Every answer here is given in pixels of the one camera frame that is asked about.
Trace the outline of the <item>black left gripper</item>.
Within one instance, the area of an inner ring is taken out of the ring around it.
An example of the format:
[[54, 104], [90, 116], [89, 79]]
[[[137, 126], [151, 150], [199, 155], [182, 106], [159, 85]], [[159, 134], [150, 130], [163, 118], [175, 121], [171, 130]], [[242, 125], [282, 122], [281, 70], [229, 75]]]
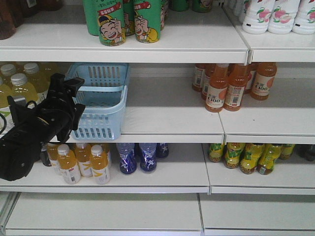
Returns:
[[36, 128], [40, 141], [47, 143], [57, 137], [59, 142], [65, 143], [71, 132], [78, 129], [86, 106], [74, 103], [73, 99], [84, 82], [79, 77], [66, 80], [60, 73], [51, 76], [46, 99], [37, 105], [35, 111], [40, 124]]

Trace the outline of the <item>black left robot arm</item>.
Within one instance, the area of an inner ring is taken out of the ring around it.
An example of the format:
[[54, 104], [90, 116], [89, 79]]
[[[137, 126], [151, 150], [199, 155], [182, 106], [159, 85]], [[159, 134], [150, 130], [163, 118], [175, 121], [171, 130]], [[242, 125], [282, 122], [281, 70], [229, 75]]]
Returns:
[[74, 103], [84, 79], [51, 76], [47, 97], [30, 109], [8, 96], [14, 127], [0, 139], [0, 177], [14, 181], [27, 176], [40, 159], [42, 146], [54, 137], [64, 144], [77, 130], [85, 105]]

